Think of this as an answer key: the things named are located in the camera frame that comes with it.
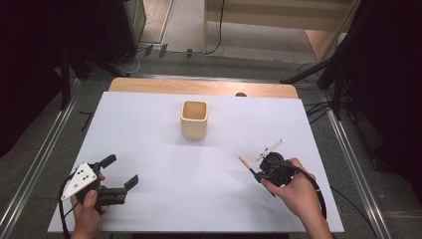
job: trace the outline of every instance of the hand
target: hand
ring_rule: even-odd
[[[315,176],[308,173],[297,158],[290,159],[290,162],[315,179]],[[295,174],[292,181],[284,187],[278,187],[264,178],[261,183],[270,192],[282,198],[286,206],[301,219],[310,238],[332,238],[328,224],[320,212],[317,193],[303,174]]]
[[[106,179],[101,173],[99,178],[100,180]],[[75,195],[71,197],[72,205],[78,204],[74,208],[76,225],[72,239],[96,238],[100,233],[102,220],[99,213],[95,210],[97,196],[98,195],[95,190],[90,190],[84,199],[84,204],[79,203]],[[104,206],[101,208],[101,210],[106,212],[107,207]]]

